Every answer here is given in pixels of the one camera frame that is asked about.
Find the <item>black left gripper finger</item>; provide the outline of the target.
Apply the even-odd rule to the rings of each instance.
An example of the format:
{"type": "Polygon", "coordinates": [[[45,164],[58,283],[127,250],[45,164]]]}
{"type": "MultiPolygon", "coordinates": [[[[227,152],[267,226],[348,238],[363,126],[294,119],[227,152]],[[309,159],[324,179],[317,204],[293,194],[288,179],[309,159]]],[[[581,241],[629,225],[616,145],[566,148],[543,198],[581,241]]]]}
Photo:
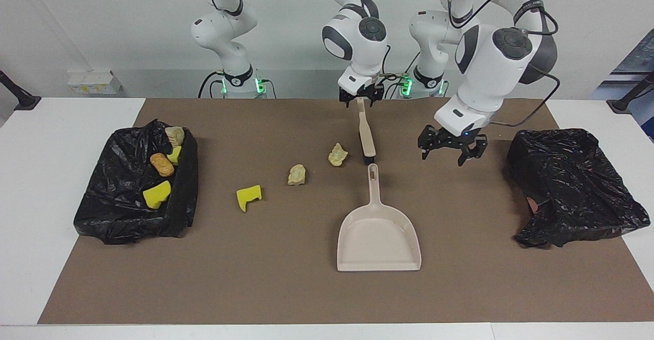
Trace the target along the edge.
{"type": "Polygon", "coordinates": [[[417,146],[421,150],[423,160],[426,160],[430,151],[434,149],[436,133],[434,126],[425,126],[417,138],[417,146]]]}
{"type": "Polygon", "coordinates": [[[468,159],[481,158],[488,145],[487,138],[474,138],[475,146],[470,148],[469,144],[462,142],[458,143],[458,149],[461,150],[461,155],[457,160],[457,165],[462,167],[468,159]]]}

